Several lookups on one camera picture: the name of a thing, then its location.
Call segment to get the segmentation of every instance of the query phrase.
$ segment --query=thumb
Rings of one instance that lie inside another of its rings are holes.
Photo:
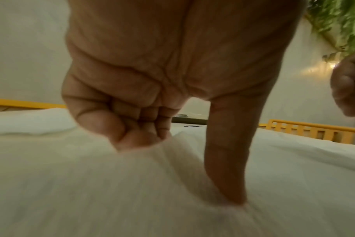
[[[211,101],[205,170],[224,196],[237,204],[247,200],[245,166],[267,96],[232,94]]]

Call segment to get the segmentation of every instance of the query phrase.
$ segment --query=skin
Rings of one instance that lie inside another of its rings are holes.
[[[335,103],[344,115],[355,117],[355,53],[334,68],[331,89]]]
[[[205,170],[246,202],[245,165],[303,0],[69,0],[62,96],[120,151],[170,136],[190,97],[210,101]]]

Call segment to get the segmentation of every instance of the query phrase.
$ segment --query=hanging plant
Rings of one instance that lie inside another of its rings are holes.
[[[355,51],[355,0],[309,0],[308,14],[320,32],[340,26],[337,43],[343,44],[348,53]]]

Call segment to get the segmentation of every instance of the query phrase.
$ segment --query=gray wall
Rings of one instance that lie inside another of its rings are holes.
[[[0,0],[0,98],[62,103],[60,86],[70,64],[63,40],[68,14],[65,0]],[[320,65],[321,57],[334,50],[310,32],[311,25],[302,20],[261,122],[355,126],[333,103],[331,69]],[[207,118],[208,110],[208,103],[192,99],[180,113]]]

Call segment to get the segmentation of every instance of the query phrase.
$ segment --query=wall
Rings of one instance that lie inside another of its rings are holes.
[[[71,61],[63,40],[68,14],[65,0],[0,0],[0,98],[62,103],[60,86]],[[321,57],[334,50],[310,32],[303,19],[261,122],[355,126],[332,101],[330,69],[318,69]],[[180,113],[207,118],[208,111],[209,103],[192,99]]]

